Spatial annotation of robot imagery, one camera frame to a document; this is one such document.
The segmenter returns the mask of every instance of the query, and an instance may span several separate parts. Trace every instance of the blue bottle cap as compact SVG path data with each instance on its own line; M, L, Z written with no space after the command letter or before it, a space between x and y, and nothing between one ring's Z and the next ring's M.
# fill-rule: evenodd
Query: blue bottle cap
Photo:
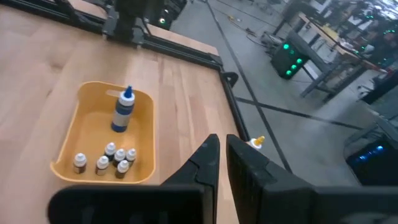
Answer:
M131 96L132 96L132 88L131 85L129 85L124 91L124 97L131 98Z

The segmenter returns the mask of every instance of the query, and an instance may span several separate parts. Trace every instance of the blue bottle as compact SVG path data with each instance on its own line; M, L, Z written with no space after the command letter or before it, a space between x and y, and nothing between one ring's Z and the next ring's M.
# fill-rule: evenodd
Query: blue bottle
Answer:
M134 101L136 97L129 85L126 90L120 93L120 97L116 102L116 108L112 120L112 130L118 133L124 132L130 121L130 115L134 109Z

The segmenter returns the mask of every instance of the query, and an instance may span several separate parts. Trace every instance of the small white bottle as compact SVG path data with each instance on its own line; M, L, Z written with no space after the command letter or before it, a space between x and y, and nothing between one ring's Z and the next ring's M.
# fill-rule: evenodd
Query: small white bottle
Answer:
M114 154L114 159L113 159L113 166L117 167L118 164L126 157L126 153L124 152L124 149L119 149L115 152Z
M257 139L251 139L251 140L248 142L248 144L249 144L251 147L253 147L253 148L257 149L257 150L260 150L261 147L262 147L262 143L264 142L264 140L265 140L265 137L264 137L264 136L260 136L260 137L258 137Z
M137 152L135 149L130 149L128 150L128 152L126 153L126 160L129 163L129 167L132 166L132 164L134 163L134 161L136 160L137 157Z
M82 174L86 171L87 159L83 153L78 153L75 155L73 160L73 171L77 174Z
M123 179L126 175L127 170L129 170L129 163L127 160L123 160L118 164L118 168L116 169L115 176L117 179Z
M97 160L97 165L95 167L95 174L96 175L105 175L106 168L109 166L109 159L106 156L101 156Z
M104 156L106 156L109 159L109 161L112 161L115 152L116 152L116 145L113 142L110 142L105 146Z

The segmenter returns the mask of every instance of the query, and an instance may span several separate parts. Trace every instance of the concrete floor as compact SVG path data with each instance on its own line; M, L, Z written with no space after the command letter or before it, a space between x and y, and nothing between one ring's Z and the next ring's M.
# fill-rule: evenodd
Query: concrete floor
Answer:
M172 31L215 46L224 69L239 75L233 93L250 137L266 137L261 149L265 156L314 185L359 185L343 158L343 141L375 117L366 105L356 102L358 83L327 104L322 103L326 94L317 90L301 98L300 93L310 81L304 71L291 81L281 79L265 48L250 41L227 17L241 19L240 27L248 27L260 36L279 24L278 12L283 7L284 3L275 5L265 13L245 0L196 0L188 3ZM279 36L285 37L289 30L289 26L283 26ZM302 30L300 35L309 41L315 33ZM319 52L327 60L333 56L325 46ZM311 63L306 66L317 71Z

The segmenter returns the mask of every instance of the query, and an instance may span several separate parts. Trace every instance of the plastic tray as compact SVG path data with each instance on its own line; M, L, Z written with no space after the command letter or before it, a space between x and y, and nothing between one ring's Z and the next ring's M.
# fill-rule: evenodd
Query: plastic tray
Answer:
M155 171L154 103L152 98L134 90L136 100L129 126L123 133L111 129L114 108L120 91L125 88L103 82L82 84L78 91L78 104L69 130L56 162L50 167L63 180L92 184L138 184L147 180ZM104 154L104 148L114 142L116 149L135 148L137 159L123 179L114 176L110 164L104 176L95 174L96 161ZM73 171L73 158L82 152L87 157L86 171Z

